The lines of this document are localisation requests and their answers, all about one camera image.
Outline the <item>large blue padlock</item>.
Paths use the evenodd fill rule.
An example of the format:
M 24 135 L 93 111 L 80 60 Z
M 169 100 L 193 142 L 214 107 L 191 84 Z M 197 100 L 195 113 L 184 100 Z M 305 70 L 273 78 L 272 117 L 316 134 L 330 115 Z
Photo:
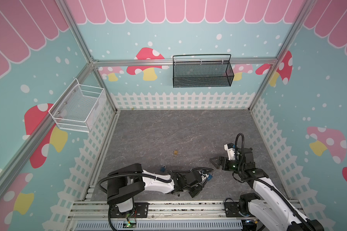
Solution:
M 213 175 L 212 175 L 211 173 L 207 174 L 206 179 L 207 179 L 208 181 L 210 181 L 212 178 L 213 178 Z

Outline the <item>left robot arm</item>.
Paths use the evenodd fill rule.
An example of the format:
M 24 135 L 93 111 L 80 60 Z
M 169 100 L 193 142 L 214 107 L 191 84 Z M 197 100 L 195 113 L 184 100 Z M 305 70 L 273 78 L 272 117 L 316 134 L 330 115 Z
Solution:
M 107 195 L 107 204 L 120 214 L 136 211 L 134 197 L 141 192 L 177 194 L 188 192 L 196 197 L 212 178 L 214 170 L 196 167 L 187 171 L 169 171 L 165 175 L 148 172 L 139 163 L 110 172 L 96 184 Z

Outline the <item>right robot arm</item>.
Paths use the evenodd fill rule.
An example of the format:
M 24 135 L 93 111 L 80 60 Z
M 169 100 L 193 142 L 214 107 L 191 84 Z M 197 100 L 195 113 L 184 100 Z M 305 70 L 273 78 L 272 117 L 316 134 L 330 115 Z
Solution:
M 242 216 L 256 217 L 270 231 L 323 231 L 323 225 L 311 220 L 289 202 L 266 172 L 255 166 L 253 149 L 230 143 L 224 146 L 227 157 L 213 157 L 210 162 L 224 171 L 238 175 L 255 192 L 240 196 L 238 211 Z

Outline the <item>small blue padlock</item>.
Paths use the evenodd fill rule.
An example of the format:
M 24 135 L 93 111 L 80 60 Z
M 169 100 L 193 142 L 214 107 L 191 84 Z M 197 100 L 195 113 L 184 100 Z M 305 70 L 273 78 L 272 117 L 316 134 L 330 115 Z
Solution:
M 165 172 L 166 171 L 166 165 L 163 165 L 160 169 L 161 172 Z

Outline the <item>black mesh wall basket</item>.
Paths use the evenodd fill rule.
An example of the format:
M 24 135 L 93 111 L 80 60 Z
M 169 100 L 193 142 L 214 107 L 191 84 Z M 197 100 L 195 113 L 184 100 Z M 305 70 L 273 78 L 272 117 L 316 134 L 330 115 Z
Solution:
M 174 55 L 173 87 L 230 87 L 234 79 L 230 54 Z

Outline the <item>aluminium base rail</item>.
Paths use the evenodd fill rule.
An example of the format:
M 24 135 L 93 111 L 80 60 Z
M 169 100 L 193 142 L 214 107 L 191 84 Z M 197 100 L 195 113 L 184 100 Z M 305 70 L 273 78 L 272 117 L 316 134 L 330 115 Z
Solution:
M 68 219 L 104 219 L 107 217 L 109 205 L 104 202 L 81 201 L 71 207 Z M 239 213 L 237 201 L 147 201 L 138 209 L 135 216 L 139 219 L 227 219 L 243 218 Z

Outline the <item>white mesh wall basket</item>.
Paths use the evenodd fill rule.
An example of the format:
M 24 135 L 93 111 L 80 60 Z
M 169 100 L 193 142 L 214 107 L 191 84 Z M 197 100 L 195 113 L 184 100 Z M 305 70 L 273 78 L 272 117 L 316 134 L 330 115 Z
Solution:
M 49 114 L 61 130 L 89 133 L 106 101 L 104 88 L 83 85 L 74 79 Z

